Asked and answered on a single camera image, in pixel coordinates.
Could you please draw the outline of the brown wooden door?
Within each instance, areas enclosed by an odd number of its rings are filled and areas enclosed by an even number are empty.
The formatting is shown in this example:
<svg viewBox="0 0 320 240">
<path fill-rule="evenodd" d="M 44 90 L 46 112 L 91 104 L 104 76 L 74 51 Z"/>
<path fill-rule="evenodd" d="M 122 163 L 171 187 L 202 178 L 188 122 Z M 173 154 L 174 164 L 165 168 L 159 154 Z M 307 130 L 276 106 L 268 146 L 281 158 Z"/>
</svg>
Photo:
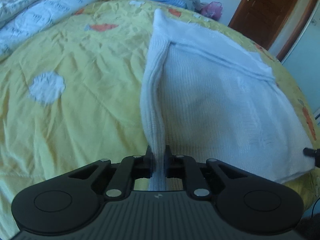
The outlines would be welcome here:
<svg viewBox="0 0 320 240">
<path fill-rule="evenodd" d="M 241 0 L 229 27 L 282 60 L 318 0 Z"/>
</svg>

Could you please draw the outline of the white wardrobe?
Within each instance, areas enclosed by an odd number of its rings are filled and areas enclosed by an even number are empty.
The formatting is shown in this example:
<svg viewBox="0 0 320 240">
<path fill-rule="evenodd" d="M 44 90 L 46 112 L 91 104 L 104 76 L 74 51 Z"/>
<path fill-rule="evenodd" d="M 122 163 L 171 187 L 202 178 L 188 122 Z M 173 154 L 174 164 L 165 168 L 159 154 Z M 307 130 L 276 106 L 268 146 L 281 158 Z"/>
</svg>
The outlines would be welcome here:
<svg viewBox="0 0 320 240">
<path fill-rule="evenodd" d="M 283 66 L 305 95 L 314 116 L 319 115 L 319 12 L 314 13 Z"/>
</svg>

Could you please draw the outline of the white text print quilt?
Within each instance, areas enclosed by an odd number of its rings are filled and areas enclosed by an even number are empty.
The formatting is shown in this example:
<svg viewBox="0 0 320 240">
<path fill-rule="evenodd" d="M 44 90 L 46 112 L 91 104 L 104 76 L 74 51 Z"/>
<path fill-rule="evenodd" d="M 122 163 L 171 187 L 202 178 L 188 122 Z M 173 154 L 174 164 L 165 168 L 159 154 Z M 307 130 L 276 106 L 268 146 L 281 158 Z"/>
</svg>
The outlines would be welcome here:
<svg viewBox="0 0 320 240">
<path fill-rule="evenodd" d="M 35 34 L 100 0 L 17 0 L 1 2 L 1 61 Z"/>
</svg>

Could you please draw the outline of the yellow carrot print bedspread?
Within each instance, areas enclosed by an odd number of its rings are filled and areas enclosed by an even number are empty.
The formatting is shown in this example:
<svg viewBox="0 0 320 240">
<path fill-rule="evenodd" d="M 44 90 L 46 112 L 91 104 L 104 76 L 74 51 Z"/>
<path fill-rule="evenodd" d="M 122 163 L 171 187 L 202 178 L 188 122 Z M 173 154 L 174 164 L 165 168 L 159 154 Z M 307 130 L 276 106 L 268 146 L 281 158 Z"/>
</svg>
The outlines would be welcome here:
<svg viewBox="0 0 320 240">
<path fill-rule="evenodd" d="M 26 40 L 1 61 L 1 239 L 17 232 L 24 188 L 102 158 L 143 153 L 139 97 L 153 15 L 196 23 L 259 54 L 319 147 L 319 127 L 294 78 L 268 51 L 222 23 L 148 0 L 103 0 Z"/>
</svg>

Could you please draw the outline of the white knit sweater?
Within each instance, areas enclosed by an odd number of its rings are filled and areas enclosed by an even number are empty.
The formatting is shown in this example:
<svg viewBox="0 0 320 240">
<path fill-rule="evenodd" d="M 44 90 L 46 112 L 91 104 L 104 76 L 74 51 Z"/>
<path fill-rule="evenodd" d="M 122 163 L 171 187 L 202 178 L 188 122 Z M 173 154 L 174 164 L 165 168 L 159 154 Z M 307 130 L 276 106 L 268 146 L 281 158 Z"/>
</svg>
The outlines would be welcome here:
<svg viewBox="0 0 320 240">
<path fill-rule="evenodd" d="M 272 68 L 218 31 L 154 13 L 140 94 L 144 134 L 154 154 L 151 190 L 176 189 L 164 152 L 215 158 L 285 183 L 315 167 L 311 140 Z"/>
</svg>

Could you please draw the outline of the pink plastic bag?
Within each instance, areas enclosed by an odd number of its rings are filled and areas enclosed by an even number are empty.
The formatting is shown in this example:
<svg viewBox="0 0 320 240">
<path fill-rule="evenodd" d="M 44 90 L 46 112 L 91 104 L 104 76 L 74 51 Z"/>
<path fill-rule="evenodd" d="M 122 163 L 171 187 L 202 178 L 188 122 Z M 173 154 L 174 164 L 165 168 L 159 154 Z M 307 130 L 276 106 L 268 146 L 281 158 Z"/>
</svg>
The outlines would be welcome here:
<svg viewBox="0 0 320 240">
<path fill-rule="evenodd" d="M 222 16 L 222 3 L 221 2 L 210 2 L 202 6 L 201 15 L 218 21 Z"/>
</svg>

